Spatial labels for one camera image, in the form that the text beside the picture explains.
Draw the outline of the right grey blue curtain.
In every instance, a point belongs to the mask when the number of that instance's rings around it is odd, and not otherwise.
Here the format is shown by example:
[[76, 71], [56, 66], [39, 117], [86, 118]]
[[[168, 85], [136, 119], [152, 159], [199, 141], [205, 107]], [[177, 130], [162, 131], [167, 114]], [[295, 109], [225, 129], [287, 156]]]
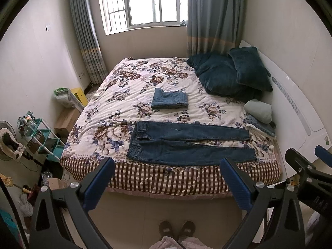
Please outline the right grey blue curtain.
[[188, 57], [227, 53], [239, 46], [244, 27], [246, 0], [188, 0]]

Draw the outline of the grey green folded cloth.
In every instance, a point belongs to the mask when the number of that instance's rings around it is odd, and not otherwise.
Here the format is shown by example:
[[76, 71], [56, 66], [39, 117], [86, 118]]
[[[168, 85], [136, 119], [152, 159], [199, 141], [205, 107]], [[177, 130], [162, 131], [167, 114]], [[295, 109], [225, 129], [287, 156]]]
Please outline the grey green folded cloth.
[[250, 100], [244, 105], [244, 110], [264, 124], [272, 121], [272, 105], [259, 100]]

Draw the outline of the folded clothes stack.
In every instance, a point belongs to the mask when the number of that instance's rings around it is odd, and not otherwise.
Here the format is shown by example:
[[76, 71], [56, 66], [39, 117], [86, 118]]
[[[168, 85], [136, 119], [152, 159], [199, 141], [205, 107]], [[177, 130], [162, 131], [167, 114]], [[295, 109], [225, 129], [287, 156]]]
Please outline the folded clothes stack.
[[275, 124], [272, 123], [272, 115], [258, 115], [257, 117], [247, 113], [247, 127], [252, 128], [266, 138], [276, 139]]

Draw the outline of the right brown slipper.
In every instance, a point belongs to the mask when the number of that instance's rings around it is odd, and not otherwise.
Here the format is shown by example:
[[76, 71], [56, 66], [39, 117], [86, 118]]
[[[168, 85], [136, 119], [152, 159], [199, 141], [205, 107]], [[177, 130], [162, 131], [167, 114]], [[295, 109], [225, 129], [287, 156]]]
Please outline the right brown slipper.
[[187, 221], [184, 223], [179, 231], [179, 239], [185, 239], [187, 237], [192, 237], [196, 231], [196, 225], [192, 221]]

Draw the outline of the folded light blue jeans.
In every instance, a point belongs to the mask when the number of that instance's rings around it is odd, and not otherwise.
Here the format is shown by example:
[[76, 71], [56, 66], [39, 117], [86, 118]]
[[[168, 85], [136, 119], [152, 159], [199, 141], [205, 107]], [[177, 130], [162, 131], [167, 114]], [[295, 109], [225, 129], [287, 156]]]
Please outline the folded light blue jeans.
[[151, 103], [152, 109], [181, 109], [188, 107], [188, 96], [184, 92], [165, 92], [156, 88]]

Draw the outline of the white framed window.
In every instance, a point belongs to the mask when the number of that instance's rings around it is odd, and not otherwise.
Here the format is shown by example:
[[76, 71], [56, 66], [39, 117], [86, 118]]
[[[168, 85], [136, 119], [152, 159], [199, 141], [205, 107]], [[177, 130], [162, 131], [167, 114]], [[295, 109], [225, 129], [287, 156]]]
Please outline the white framed window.
[[153, 26], [186, 26], [187, 0], [99, 0], [106, 35]]

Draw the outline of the left brown slipper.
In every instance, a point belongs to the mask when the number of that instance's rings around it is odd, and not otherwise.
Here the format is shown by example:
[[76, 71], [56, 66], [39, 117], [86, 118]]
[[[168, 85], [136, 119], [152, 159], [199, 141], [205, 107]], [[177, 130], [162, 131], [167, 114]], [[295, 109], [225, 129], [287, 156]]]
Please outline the left brown slipper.
[[159, 234], [160, 234], [161, 238], [164, 238], [164, 237], [174, 238], [175, 237], [172, 225], [169, 221], [162, 221], [159, 224]]

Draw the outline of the clear plastic storage bin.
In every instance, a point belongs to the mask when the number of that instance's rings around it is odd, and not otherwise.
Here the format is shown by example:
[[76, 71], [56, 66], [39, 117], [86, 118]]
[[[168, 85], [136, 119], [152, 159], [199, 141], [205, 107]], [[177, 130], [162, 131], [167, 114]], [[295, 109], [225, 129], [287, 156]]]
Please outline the clear plastic storage bin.
[[77, 109], [82, 113], [84, 106], [69, 88], [56, 88], [54, 98], [67, 109]]

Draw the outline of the dark blue denim jeans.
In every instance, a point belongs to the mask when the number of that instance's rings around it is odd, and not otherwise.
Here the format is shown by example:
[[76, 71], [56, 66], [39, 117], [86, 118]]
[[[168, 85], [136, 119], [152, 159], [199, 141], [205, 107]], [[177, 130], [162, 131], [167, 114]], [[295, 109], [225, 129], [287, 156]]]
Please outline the dark blue denim jeans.
[[256, 160], [250, 147], [217, 147], [200, 144], [203, 140], [248, 141], [245, 129], [204, 124], [156, 121], [135, 123], [127, 157], [145, 164], [168, 166], [213, 166], [227, 158], [242, 163]]

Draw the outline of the brown slipper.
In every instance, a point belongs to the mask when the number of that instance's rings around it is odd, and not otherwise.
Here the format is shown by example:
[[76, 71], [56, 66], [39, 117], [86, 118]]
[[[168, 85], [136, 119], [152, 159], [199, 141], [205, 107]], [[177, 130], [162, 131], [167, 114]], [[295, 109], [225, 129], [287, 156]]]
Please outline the brown slipper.
[[192, 237], [196, 231], [196, 225], [192, 221], [187, 221], [184, 223], [179, 231], [179, 239], [185, 239], [187, 237]]
[[161, 238], [164, 238], [164, 237], [174, 238], [175, 237], [172, 225], [169, 221], [162, 221], [159, 224], [159, 234], [160, 234]]

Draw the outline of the dark teal pillow back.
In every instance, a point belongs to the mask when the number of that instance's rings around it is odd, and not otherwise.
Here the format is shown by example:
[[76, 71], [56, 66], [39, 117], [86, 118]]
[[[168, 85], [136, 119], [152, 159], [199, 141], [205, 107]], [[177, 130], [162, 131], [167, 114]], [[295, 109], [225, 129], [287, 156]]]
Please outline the dark teal pillow back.
[[232, 48], [228, 55], [233, 60], [239, 84], [262, 92], [273, 91], [269, 75], [256, 47]]

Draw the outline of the yellow box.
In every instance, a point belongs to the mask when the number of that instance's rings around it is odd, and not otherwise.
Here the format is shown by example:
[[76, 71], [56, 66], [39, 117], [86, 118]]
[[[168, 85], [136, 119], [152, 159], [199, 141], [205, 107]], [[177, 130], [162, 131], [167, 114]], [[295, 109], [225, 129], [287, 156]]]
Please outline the yellow box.
[[81, 104], [86, 107], [88, 105], [88, 100], [81, 88], [73, 88], [71, 89], [71, 92], [77, 99], [81, 102]]

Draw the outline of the left striped grey curtain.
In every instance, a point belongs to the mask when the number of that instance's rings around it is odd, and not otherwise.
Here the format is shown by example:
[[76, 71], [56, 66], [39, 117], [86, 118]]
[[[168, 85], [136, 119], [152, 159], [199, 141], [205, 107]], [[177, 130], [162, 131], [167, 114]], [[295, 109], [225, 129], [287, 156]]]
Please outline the left striped grey curtain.
[[69, 0], [74, 30], [87, 73], [93, 84], [102, 83], [108, 75], [97, 39], [89, 0]]

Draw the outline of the dark teal pillow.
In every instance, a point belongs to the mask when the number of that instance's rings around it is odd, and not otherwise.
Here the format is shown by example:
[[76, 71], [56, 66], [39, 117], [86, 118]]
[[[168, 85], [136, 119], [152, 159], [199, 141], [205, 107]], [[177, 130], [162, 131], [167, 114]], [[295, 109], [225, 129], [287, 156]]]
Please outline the dark teal pillow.
[[273, 91], [269, 75], [256, 47], [232, 48], [228, 55], [233, 60], [239, 84], [262, 92]]
[[204, 53], [191, 56], [187, 64], [195, 69], [195, 74], [208, 94], [231, 97], [247, 102], [260, 100], [263, 92], [237, 82], [237, 71], [231, 58], [218, 53]]

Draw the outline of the dark teal pillow front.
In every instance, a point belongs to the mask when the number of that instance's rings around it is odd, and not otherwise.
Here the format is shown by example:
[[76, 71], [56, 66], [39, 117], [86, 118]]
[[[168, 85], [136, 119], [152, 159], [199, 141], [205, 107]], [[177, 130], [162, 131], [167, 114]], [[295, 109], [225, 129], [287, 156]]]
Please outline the dark teal pillow front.
[[247, 102], [260, 100], [263, 92], [237, 82], [237, 71], [231, 58], [218, 53], [204, 53], [191, 56], [187, 64], [195, 69], [195, 74], [208, 94], [231, 97]]

